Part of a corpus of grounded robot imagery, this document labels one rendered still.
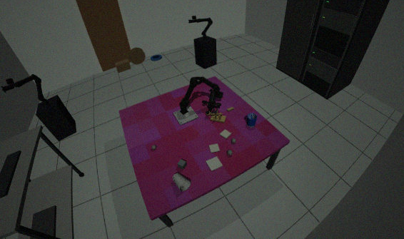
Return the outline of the blue cup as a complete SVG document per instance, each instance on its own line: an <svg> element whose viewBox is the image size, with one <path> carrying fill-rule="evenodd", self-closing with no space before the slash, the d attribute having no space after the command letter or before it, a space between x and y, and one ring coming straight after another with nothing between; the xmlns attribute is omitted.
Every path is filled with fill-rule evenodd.
<svg viewBox="0 0 404 239"><path fill-rule="evenodd" d="M247 125L248 127L253 127L255 126L257 121L257 115L254 113L249 113L248 114L248 120L247 120Z"/></svg>

